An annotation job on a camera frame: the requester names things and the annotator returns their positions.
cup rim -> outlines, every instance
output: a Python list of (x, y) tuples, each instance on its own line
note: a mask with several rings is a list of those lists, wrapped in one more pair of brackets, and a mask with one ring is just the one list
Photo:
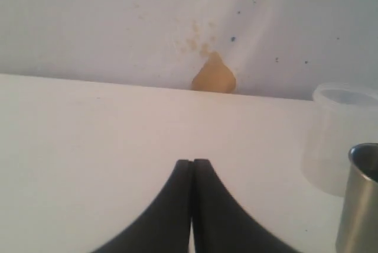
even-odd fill
[(366, 180), (368, 181), (371, 181), (372, 183), (374, 183), (376, 186), (378, 186), (378, 181), (375, 181), (374, 179), (372, 179), (371, 177), (369, 177), (368, 175), (365, 174), (365, 172), (363, 172), (355, 163), (355, 161), (353, 160), (353, 152), (355, 152), (357, 149), (359, 148), (362, 148), (362, 147), (366, 147), (366, 146), (371, 146), (371, 147), (376, 147), (378, 148), (378, 143), (376, 142), (364, 142), (362, 144), (358, 144), (358, 145), (355, 145), (353, 146), (349, 152), (348, 152), (348, 157), (349, 157), (349, 161), (350, 161), (350, 164), (351, 166), (357, 170), (358, 173), (360, 173)]

plastic cup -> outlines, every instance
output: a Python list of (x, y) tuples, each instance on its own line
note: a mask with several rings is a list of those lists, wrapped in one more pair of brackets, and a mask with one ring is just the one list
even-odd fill
[(364, 142), (378, 142), (378, 91), (342, 83), (319, 85), (302, 172), (315, 187), (344, 197), (350, 162), (348, 151)]

clear plastic container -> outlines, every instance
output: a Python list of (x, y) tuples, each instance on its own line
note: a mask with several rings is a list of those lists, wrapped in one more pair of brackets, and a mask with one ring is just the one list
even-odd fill
[(317, 110), (302, 159), (302, 172), (317, 188), (343, 197), (350, 148), (378, 142), (378, 91), (326, 83), (317, 87), (313, 98)]

metal cup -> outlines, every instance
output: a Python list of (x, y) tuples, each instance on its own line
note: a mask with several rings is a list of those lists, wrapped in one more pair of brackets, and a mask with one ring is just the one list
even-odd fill
[(338, 253), (378, 252), (378, 144), (360, 144), (349, 152), (351, 162)]

black object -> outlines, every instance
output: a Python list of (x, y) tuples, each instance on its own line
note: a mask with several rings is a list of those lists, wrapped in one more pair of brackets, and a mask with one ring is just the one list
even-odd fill
[(298, 253), (251, 218), (209, 160), (179, 160), (137, 220), (94, 253), (187, 253), (191, 219), (196, 253)]
[(94, 253), (187, 253), (193, 162), (179, 160), (159, 195), (128, 228)]
[(194, 161), (196, 253), (296, 253), (252, 219), (223, 186), (209, 160)]

